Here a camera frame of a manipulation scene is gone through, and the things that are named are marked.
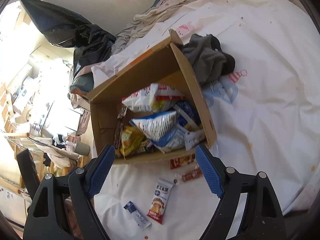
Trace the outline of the small clear red candy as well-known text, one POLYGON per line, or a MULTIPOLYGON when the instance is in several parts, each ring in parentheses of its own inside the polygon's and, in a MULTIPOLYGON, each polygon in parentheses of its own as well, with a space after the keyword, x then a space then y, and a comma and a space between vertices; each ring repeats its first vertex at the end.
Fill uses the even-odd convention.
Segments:
POLYGON ((176 176, 176 178, 174 179, 174 183, 175 184, 179 184, 179 183, 186 183, 188 181, 192 181, 192 180, 195 180, 195 179, 198 179, 202 176, 202 171, 201 169, 198 167, 192 171, 189 171, 185 174, 178 174, 176 176))

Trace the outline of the small blue white sachet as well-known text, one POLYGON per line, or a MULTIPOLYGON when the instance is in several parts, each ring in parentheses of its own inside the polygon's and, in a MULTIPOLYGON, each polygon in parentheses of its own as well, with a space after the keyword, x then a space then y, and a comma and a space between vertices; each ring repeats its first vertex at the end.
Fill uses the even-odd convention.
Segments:
POLYGON ((144 230, 151 225, 151 222, 147 220, 136 208, 133 202, 129 201, 125 206, 124 209, 127 210, 131 217, 135 220, 140 230, 144 230))

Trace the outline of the white rice cracker packet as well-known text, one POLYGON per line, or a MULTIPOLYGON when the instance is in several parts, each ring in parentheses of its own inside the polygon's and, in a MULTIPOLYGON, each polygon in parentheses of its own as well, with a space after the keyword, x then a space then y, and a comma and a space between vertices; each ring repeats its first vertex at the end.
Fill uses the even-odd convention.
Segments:
POLYGON ((171 182, 163 179, 157 180, 147 216, 159 224, 163 224, 163 216, 172 187, 173 183, 171 182))

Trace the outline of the yellow chip bag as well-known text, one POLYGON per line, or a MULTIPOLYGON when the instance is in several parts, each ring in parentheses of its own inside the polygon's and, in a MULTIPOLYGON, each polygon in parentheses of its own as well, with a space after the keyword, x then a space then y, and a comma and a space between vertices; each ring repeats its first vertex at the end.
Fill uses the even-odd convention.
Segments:
POLYGON ((120 153, 126 158, 137 152, 145 135, 139 129, 133 126, 124 126, 121 132, 120 153))

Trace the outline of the dark brown snack stick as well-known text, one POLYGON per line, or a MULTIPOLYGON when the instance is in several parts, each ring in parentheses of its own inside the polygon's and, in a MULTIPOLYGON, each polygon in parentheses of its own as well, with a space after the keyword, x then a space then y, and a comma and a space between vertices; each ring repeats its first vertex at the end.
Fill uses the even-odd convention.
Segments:
POLYGON ((119 149, 120 149, 120 143, 121 143, 121 133, 123 130, 123 124, 124 124, 124 119, 126 117, 127 109, 128 109, 127 107, 122 107, 117 116, 117 125, 114 133, 114 140, 113 140, 113 145, 114 145, 114 148, 116 149, 117 158, 121 157, 121 153, 119 149))

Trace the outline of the blue yellow snack packet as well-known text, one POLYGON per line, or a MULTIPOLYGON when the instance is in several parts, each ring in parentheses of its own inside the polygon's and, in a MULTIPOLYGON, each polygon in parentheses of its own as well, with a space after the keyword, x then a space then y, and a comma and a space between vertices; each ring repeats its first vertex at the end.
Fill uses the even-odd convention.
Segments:
POLYGON ((177 111, 177 123, 184 129, 194 132, 202 128, 201 119, 197 110, 186 100, 181 100, 173 105, 177 111))

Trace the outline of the white blue chip bag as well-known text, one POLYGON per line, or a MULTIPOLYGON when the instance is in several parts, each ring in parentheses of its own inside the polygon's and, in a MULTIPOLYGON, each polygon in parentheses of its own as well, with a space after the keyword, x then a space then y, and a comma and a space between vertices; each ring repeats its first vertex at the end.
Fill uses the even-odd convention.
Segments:
POLYGON ((160 141, 176 125, 177 118, 177 111, 167 111, 133 118, 130 124, 143 132, 147 138, 160 141))

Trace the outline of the white red snack bag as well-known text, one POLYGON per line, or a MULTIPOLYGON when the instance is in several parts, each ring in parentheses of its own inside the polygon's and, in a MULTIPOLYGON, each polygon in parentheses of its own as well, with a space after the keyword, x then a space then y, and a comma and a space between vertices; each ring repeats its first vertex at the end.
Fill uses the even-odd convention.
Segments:
POLYGON ((122 104, 132 112, 164 112, 170 109, 177 101, 184 100, 185 96, 178 90, 159 83, 152 83, 127 98, 122 104))

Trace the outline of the red brown snack packet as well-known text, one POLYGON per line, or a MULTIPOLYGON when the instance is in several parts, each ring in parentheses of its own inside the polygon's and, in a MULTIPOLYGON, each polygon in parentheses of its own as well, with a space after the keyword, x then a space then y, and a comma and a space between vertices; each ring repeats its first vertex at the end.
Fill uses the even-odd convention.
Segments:
POLYGON ((176 168, 189 165, 195 161, 195 154, 187 155, 185 157, 174 158, 170 160, 170 169, 174 170, 176 168))

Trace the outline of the white printed bed sheet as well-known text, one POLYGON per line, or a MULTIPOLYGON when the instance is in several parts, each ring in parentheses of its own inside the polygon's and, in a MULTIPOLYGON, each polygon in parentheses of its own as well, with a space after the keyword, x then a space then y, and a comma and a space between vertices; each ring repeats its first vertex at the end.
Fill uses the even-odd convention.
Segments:
MULTIPOLYGON (((284 214, 307 210, 319 192, 319 33, 298 0, 196 0, 102 66, 119 71, 188 23, 212 34, 236 61, 235 73, 203 88, 217 132, 216 153, 241 173, 267 173, 284 214)), ((115 165, 95 197, 112 239, 199 239, 219 202, 205 179, 172 189, 164 223, 141 230, 124 205, 147 213, 159 178, 187 167, 115 165)))

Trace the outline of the black plastic bag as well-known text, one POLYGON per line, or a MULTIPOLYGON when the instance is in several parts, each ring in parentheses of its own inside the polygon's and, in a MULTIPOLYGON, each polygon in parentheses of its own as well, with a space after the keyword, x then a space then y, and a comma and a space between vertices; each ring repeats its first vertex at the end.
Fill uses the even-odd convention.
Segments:
POLYGON ((21 5, 49 43, 74 48, 74 76, 111 56, 116 37, 80 14, 42 0, 21 0, 21 5))

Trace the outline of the grey dark cloth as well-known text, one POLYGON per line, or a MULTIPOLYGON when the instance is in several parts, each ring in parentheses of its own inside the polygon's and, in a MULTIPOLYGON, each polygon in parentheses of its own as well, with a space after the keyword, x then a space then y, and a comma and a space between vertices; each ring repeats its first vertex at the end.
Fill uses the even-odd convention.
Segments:
POLYGON ((234 57, 223 52, 220 41, 211 34, 193 34, 180 50, 190 62, 200 86, 215 82, 235 70, 234 57))

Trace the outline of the crumpled floral blanket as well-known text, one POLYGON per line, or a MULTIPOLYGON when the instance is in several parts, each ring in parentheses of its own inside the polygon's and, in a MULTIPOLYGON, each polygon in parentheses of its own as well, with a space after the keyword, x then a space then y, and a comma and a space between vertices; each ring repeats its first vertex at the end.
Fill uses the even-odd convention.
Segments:
POLYGON ((136 14, 133 20, 116 35, 112 54, 121 52, 137 39, 143 38, 156 23, 164 22, 182 6, 194 1, 196 0, 160 0, 143 14, 136 14))

